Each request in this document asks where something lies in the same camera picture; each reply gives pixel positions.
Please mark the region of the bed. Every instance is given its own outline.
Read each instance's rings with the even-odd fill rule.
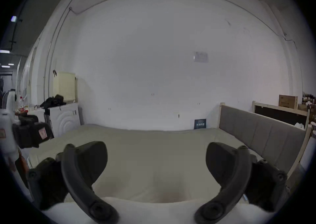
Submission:
[[[306,134],[293,125],[222,103],[218,128],[138,131],[87,124],[31,149],[29,162],[35,167],[47,157],[55,158],[68,143],[80,146],[100,140],[107,146],[108,164],[92,186],[97,196],[151,203],[210,200],[220,190],[205,163],[210,142],[246,145],[258,160],[264,158],[288,173]]]

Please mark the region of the black panel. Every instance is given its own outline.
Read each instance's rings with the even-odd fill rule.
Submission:
[[[302,123],[305,126],[306,123],[306,116],[292,112],[276,110],[268,107],[261,107],[256,105],[255,113],[264,115],[269,118],[277,119],[289,123],[291,125],[295,125],[298,122]]]

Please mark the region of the white container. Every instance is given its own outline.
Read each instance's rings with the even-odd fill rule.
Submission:
[[[2,154],[8,155],[14,153],[18,158],[18,146],[14,140],[12,131],[13,123],[15,123],[15,121],[12,115],[7,110],[0,109],[0,148]]]
[[[54,137],[59,137],[80,126],[78,103],[51,107],[49,110]]]
[[[73,101],[75,95],[75,74],[58,72],[53,80],[53,96],[57,94],[64,97],[64,102]]]

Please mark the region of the white cabinet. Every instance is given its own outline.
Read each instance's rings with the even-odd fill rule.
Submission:
[[[59,137],[80,126],[78,103],[51,107],[49,110],[54,137]]]

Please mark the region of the sticker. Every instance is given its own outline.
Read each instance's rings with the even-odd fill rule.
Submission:
[[[39,130],[39,135],[41,136],[42,140],[47,138],[45,127]]]
[[[4,129],[0,129],[0,138],[6,138]]]
[[[206,119],[195,119],[194,129],[206,128]]]

